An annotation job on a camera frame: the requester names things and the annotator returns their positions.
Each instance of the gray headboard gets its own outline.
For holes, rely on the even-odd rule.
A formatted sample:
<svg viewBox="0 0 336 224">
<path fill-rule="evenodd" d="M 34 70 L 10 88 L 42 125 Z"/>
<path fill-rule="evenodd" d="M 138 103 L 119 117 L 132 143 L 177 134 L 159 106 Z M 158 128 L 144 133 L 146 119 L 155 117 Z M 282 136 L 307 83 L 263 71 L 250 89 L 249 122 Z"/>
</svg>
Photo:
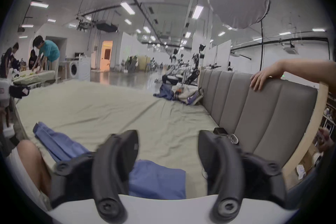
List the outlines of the gray headboard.
<svg viewBox="0 0 336 224">
<path fill-rule="evenodd" d="M 307 129 L 317 89 L 268 79 L 262 91 L 255 92 L 249 87 L 250 77 L 239 72 L 202 70 L 202 104 L 220 127 L 238 137 L 244 151 L 284 166 Z"/>
</svg>

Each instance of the washing machine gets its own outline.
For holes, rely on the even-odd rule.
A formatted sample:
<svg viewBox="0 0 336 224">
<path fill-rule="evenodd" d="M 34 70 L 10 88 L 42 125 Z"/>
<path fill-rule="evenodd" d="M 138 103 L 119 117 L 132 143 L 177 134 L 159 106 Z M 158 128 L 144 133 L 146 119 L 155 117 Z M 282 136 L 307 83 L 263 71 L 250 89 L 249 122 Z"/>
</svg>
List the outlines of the washing machine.
<svg viewBox="0 0 336 224">
<path fill-rule="evenodd" d="M 78 60 L 69 62 L 69 78 L 90 81 L 91 58 L 79 56 Z"/>
</svg>

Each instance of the upholstered headboard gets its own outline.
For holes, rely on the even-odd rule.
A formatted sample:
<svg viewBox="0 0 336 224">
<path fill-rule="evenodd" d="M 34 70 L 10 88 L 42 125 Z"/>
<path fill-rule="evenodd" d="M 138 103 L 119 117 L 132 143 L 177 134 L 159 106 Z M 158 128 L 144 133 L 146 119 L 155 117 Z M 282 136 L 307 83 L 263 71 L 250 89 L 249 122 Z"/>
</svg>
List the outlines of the upholstered headboard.
<svg viewBox="0 0 336 224">
<path fill-rule="evenodd" d="M 238 137 L 244 151 L 277 161 L 289 173 L 313 141 L 328 87 L 320 84 L 318 93 L 313 87 L 268 79 L 261 91 L 254 91 L 249 87 L 250 77 L 240 72 L 201 71 L 202 104 L 220 127 Z"/>
</svg>

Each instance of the blue towel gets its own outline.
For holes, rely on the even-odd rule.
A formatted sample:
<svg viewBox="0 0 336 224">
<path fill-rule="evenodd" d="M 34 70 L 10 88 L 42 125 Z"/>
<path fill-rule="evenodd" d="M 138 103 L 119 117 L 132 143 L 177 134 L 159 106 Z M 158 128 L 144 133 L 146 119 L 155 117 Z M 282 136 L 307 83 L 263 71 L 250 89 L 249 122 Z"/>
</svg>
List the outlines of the blue towel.
<svg viewBox="0 0 336 224">
<path fill-rule="evenodd" d="M 56 162 L 89 152 L 81 144 L 65 134 L 54 132 L 42 122 L 36 123 L 33 132 Z M 136 161 L 129 174 L 129 195 L 159 200 L 186 199 L 186 172 L 149 160 Z"/>
</svg>

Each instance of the knee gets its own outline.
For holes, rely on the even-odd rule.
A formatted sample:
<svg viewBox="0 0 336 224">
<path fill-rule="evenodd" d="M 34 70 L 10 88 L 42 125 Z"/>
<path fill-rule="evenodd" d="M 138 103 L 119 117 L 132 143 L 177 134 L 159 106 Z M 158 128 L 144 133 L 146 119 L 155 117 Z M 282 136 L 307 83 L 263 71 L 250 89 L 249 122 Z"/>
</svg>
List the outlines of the knee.
<svg viewBox="0 0 336 224">
<path fill-rule="evenodd" d="M 16 146 L 20 159 L 41 160 L 42 156 L 39 149 L 32 141 L 21 140 Z"/>
</svg>

